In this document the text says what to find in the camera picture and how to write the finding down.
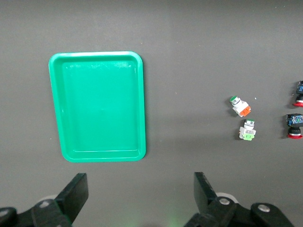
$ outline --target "gray table surface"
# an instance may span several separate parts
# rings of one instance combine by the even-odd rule
[[[197,212],[193,175],[245,207],[303,222],[303,141],[285,115],[303,72],[300,1],[0,1],[0,207],[25,211],[78,172],[89,199],[75,227],[178,227]],[[147,155],[74,164],[60,151],[48,61],[131,50],[144,61]],[[256,120],[237,139],[238,95]]]

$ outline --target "screw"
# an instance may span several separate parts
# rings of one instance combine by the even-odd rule
[[[8,210],[3,210],[3,211],[1,211],[0,212],[0,217],[4,217],[5,215],[7,215],[8,214]]]
[[[39,207],[40,208],[44,208],[44,207],[47,207],[49,205],[49,202],[48,201],[43,201],[40,205],[39,205]]]
[[[222,204],[222,205],[229,205],[231,202],[229,202],[229,200],[227,200],[226,198],[221,198],[219,200],[219,202]]]
[[[270,208],[268,206],[264,205],[264,204],[258,205],[258,209],[260,211],[263,211],[263,212],[266,212],[266,213],[270,212]]]

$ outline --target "green tray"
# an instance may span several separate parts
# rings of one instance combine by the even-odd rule
[[[70,162],[144,157],[143,63],[134,52],[58,53],[49,61],[64,158]]]

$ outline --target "orange block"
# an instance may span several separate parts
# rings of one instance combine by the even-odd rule
[[[250,110],[251,110],[251,107],[248,106],[248,107],[246,107],[244,110],[242,110],[242,111],[240,112],[240,114],[243,115],[243,116],[245,117],[246,115],[248,115],[248,114],[250,113]]]

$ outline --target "red base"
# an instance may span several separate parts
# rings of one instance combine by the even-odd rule
[[[296,102],[296,103],[294,103],[293,105],[299,106],[299,107],[303,107],[303,103],[299,103],[299,102]]]
[[[288,135],[288,137],[291,138],[291,139],[299,140],[299,139],[302,139],[303,136],[302,135],[300,135],[300,136]]]

